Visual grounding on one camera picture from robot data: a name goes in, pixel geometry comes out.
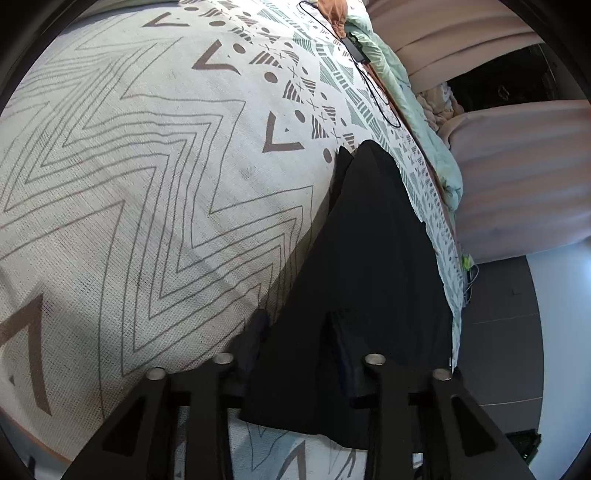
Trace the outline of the orange garment on bed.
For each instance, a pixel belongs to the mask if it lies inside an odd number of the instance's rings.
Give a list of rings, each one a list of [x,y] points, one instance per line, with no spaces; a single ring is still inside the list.
[[[348,3],[346,0],[317,0],[318,11],[329,22],[335,35],[339,38],[346,37],[346,19],[348,18]]]

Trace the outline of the pink plush blanket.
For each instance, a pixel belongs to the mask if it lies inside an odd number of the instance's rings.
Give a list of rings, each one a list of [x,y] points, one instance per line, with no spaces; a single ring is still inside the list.
[[[446,122],[465,112],[447,82],[417,93],[416,98],[423,108],[429,126],[435,132]]]

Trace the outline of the green object on cabinet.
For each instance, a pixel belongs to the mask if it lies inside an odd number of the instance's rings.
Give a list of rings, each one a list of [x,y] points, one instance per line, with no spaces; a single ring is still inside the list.
[[[470,271],[475,266],[475,262],[471,255],[464,254],[462,256],[462,266],[465,271]]]

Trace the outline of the right pink curtain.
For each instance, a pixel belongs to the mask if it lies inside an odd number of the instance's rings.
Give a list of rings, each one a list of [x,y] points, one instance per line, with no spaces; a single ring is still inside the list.
[[[486,263],[589,238],[590,129],[587,100],[472,111],[441,127],[463,176],[464,251]]]

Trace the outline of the mint green duvet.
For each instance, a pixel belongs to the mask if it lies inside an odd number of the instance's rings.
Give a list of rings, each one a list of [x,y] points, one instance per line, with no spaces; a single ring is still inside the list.
[[[452,212],[456,212],[464,193],[460,167],[443,140],[429,126],[424,109],[412,91],[410,78],[402,61],[374,31],[367,13],[349,10],[345,28],[346,32],[353,33],[360,41],[363,53],[370,60],[370,66],[393,97],[394,104],[434,168],[443,187],[445,203]]]

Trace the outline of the patterned white bedspread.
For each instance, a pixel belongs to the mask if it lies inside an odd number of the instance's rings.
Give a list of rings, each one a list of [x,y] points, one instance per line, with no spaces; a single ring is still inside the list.
[[[287,299],[339,148],[379,143],[459,334],[453,213],[315,1],[98,1],[1,114],[1,420],[58,477],[152,367],[221,352]]]

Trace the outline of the black button-up shirt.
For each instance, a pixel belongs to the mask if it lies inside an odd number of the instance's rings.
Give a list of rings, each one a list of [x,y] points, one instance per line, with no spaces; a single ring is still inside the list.
[[[445,368],[452,319],[434,247],[394,158],[370,140],[341,149],[327,219],[260,339],[239,418],[366,448],[363,359]]]

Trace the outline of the left pink curtain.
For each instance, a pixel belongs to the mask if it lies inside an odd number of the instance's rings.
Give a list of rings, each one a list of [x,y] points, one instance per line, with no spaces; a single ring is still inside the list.
[[[500,1],[372,1],[374,30],[422,92],[543,40]]]

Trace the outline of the pink curtain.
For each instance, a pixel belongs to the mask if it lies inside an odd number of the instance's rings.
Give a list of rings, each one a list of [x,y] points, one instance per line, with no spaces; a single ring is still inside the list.
[[[374,30],[422,92],[543,40],[500,1],[372,1]]]
[[[486,263],[589,238],[590,129],[587,100],[472,111],[441,127],[463,176],[464,251]]]

